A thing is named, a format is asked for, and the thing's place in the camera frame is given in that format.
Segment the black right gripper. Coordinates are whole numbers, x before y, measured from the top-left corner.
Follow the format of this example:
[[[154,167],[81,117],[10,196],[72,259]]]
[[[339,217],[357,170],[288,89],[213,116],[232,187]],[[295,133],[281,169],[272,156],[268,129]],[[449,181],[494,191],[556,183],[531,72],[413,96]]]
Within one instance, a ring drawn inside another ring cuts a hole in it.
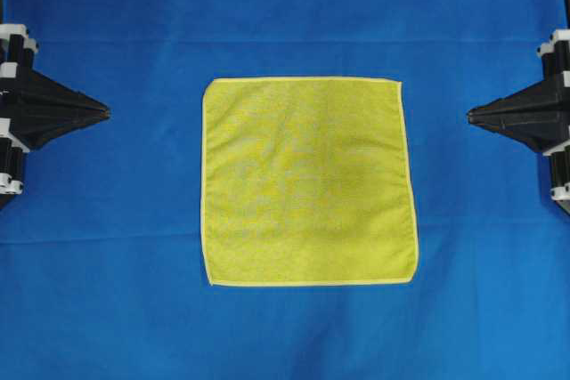
[[[569,30],[538,48],[541,82],[468,112],[468,122],[523,143],[549,160],[550,198],[569,214]],[[557,115],[498,115],[555,111]]]

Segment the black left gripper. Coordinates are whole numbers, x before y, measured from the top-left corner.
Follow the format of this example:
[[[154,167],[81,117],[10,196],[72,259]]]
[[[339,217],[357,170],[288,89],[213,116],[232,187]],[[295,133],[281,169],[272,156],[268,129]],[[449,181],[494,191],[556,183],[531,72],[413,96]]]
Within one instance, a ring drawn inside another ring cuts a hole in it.
[[[1,209],[8,206],[24,190],[27,155],[65,134],[97,125],[110,119],[110,108],[81,93],[69,89],[32,69],[38,43],[29,37],[24,24],[1,25]],[[16,108],[19,94],[25,101],[49,106],[62,106],[89,111],[78,117],[48,118],[43,124],[27,119],[16,125],[22,113]]]

